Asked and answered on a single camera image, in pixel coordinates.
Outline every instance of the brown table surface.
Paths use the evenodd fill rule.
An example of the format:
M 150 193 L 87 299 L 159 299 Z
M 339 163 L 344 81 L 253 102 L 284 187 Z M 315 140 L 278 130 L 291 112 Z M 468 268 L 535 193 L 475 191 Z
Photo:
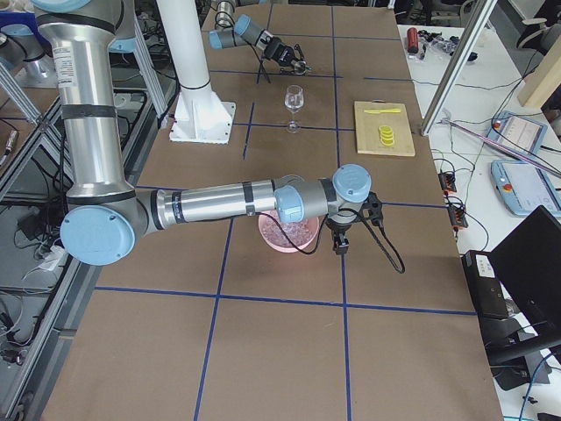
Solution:
M 59 91 L 57 89 L 29 88 L 24 89 L 24 92 L 41 112 L 46 112 L 59 96 Z M 4 153 L 6 142 L 12 130 L 10 125 L 6 124 L 6 122 L 14 125 L 18 129 L 19 135 L 15 148 L 12 150 L 6 162 L 0 167 L 0 176 L 4 174 L 25 142 L 29 139 L 30 134 L 35 130 L 35 125 L 25 120 L 25 115 L 18 106 L 7 96 L 3 89 L 0 89 L 0 153 Z
M 251 50 L 207 49 L 213 89 L 238 107 L 230 143 L 171 143 L 168 127 L 138 186 L 311 180 L 358 163 L 407 272 L 358 225 L 344 258 L 328 232 L 312 256 L 275 252 L 256 218 L 152 234 L 103 270 L 44 419 L 500 420 L 428 140 L 414 136 L 415 158 L 356 153 L 355 100 L 405 103 L 412 127 L 421 122 L 393 14 L 242 12 L 299 42 L 316 71 L 278 75 L 267 63 L 272 83 L 257 83 Z M 297 134 L 283 128 L 291 83 L 306 101 Z

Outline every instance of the light blue joint cap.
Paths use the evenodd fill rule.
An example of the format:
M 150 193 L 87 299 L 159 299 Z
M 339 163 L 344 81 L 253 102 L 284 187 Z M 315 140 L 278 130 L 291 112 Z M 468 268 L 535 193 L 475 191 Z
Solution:
M 109 46 L 110 53 L 132 53 L 137 48 L 137 41 L 135 38 L 129 39 L 115 39 Z
M 247 15 L 242 15 L 238 18 L 238 22 L 234 25 L 234 32 L 239 35 L 240 37 L 247 31 L 249 28 L 249 24 L 252 22 L 252 19 Z
M 91 0 L 32 0 L 34 6 L 52 13 L 69 13 L 77 11 Z
M 135 235 L 129 221 L 114 210 L 88 205 L 73 209 L 64 217 L 60 239 L 79 261 L 104 266 L 130 253 Z
M 33 35 L 33 31 L 29 29 L 29 26 L 23 24 L 13 24 L 6 25 L 2 27 L 2 32 L 11 37 L 27 37 Z
M 301 222 L 304 219 L 304 202 L 298 190 L 284 186 L 274 191 L 277 213 L 282 223 Z
M 218 36 L 217 31 L 209 32 L 209 43 L 210 46 L 215 50 L 222 50 L 222 42 L 220 41 L 220 37 Z
M 360 165 L 347 164 L 333 175 L 333 186 L 337 194 L 347 202 L 361 203 L 368 197 L 372 179 Z

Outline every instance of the computer monitor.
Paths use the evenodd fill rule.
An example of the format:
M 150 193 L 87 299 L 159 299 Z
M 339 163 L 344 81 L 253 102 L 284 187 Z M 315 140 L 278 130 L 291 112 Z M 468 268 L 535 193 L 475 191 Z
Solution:
M 487 348 L 491 366 L 508 366 L 549 348 L 561 362 L 561 224 L 537 207 L 490 254 L 495 275 L 537 336 L 510 337 Z

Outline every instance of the white pillar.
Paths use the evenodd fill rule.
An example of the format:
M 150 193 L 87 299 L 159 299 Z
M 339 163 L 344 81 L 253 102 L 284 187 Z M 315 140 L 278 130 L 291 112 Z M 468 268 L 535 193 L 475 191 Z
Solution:
M 158 0 L 158 8 L 181 84 L 170 139 L 228 143 L 236 105 L 210 86 L 195 0 Z

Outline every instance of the small robot arm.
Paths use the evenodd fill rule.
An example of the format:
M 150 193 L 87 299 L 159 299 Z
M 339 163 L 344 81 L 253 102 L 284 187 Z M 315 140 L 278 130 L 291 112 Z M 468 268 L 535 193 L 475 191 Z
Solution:
M 255 4 L 255 0 L 245 0 L 239 5 Z M 210 46 L 216 50 L 235 46 L 255 46 L 267 60 L 276 61 L 283 73 L 306 75 L 311 71 L 298 44 L 294 47 L 284 44 L 247 15 L 241 15 L 234 23 L 235 4 L 233 0 L 222 0 L 217 4 L 216 30 L 209 33 Z
M 287 176 L 206 189 L 136 191 L 124 177 L 108 56 L 119 26 L 133 14 L 120 1 L 33 2 L 39 31 L 53 46 L 59 78 L 74 172 L 60 236 L 76 259 L 108 265 L 151 232 L 270 210 L 277 210 L 284 223 L 328 215 L 334 238 L 337 233 L 344 239 L 372 184 L 370 175 L 353 164 L 314 182 Z M 254 31 L 251 25 L 243 34 L 248 31 Z

